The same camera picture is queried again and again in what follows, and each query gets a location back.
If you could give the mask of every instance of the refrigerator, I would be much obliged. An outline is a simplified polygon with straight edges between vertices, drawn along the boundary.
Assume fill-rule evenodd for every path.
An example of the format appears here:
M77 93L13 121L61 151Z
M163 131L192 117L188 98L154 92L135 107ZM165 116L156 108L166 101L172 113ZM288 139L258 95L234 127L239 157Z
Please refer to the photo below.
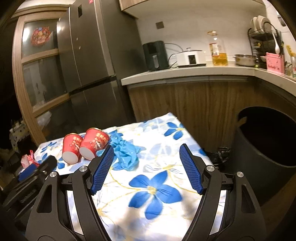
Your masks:
M146 71L134 17L118 0L76 0L57 23L62 73L81 130L135 122L121 79Z

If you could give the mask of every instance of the trash can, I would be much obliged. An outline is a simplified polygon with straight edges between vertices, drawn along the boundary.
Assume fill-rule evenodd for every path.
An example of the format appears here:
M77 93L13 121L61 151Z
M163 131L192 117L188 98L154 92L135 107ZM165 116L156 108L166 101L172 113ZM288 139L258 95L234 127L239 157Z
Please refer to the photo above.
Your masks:
M296 122L272 108L243 109L237 127L226 173L243 172L262 206L296 172Z

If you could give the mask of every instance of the yellow oil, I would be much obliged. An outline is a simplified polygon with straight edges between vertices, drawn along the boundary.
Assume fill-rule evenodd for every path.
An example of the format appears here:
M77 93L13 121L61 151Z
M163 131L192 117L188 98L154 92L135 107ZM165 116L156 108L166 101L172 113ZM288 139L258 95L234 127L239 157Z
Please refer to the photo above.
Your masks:
M217 56L212 56L213 59L213 65L218 65L218 66L225 66L228 65L228 60L227 60L227 54L226 53L220 53Z

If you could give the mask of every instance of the crumpled plastic bag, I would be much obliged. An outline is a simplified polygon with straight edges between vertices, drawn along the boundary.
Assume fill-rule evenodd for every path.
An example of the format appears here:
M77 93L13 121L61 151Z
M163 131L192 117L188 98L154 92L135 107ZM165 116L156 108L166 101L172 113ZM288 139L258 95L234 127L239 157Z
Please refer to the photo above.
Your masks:
M34 164L36 167L39 166L39 163L35 160L34 152L32 150L30 150L30 155L23 155L20 162L22 167L25 169L31 164Z
M132 171L139 163L137 154L141 148L122 139L123 134L117 130L109 133L110 145L114 148L114 154L117 156L119 164L123 169ZM101 156L104 150L97 151L97 156Z

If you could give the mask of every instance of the pink utensil holder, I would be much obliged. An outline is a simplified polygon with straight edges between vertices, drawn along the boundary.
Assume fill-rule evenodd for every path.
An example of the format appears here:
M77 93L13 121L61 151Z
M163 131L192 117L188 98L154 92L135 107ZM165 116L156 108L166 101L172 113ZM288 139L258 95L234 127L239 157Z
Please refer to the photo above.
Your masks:
M266 53L267 70L274 73L285 73L284 56L274 53Z

